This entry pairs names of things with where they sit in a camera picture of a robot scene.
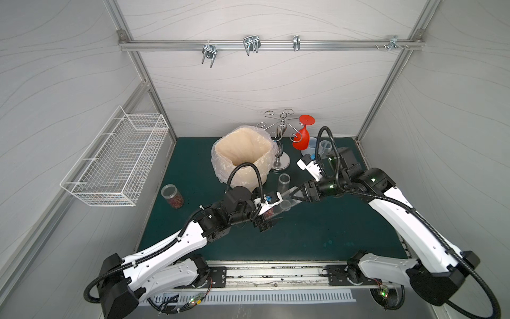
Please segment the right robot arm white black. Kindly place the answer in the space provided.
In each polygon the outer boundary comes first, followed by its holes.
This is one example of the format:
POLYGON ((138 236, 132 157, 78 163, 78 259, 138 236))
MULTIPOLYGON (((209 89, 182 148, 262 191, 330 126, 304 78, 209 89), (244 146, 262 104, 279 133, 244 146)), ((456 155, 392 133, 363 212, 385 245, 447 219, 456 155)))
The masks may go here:
POLYGON ((471 276, 489 299, 491 318, 502 316, 497 297, 475 270, 480 263, 479 257, 472 251, 462 251, 442 236, 411 206, 384 171, 376 167, 363 170, 349 149, 334 147, 327 159, 334 165, 332 175, 324 170, 319 154, 314 157, 305 155, 298 161, 299 168, 313 178, 294 190, 290 198, 314 203, 329 196, 348 194, 365 200, 390 223, 416 255, 414 259, 396 259, 359 251, 341 271, 350 284, 361 286, 368 280, 378 284, 372 295, 385 308, 389 308, 384 301, 388 295, 385 283, 393 283, 402 289, 413 289, 431 305, 447 304, 465 317, 475 318, 474 314, 450 300, 471 276))

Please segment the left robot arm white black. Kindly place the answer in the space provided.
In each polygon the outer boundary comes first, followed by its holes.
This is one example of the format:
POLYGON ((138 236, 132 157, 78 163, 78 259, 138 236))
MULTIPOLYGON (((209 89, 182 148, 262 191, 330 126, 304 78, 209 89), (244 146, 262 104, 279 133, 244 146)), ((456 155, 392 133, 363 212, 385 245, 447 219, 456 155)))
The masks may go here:
POLYGON ((223 200, 199 207, 173 235, 124 258, 110 255, 83 298, 100 304, 105 318, 125 318, 139 303, 150 302, 167 289, 200 287, 210 268, 196 252, 227 235, 234 225, 256 223, 283 201, 279 192, 265 193, 262 186, 256 191, 257 198, 246 187, 227 187, 223 200))

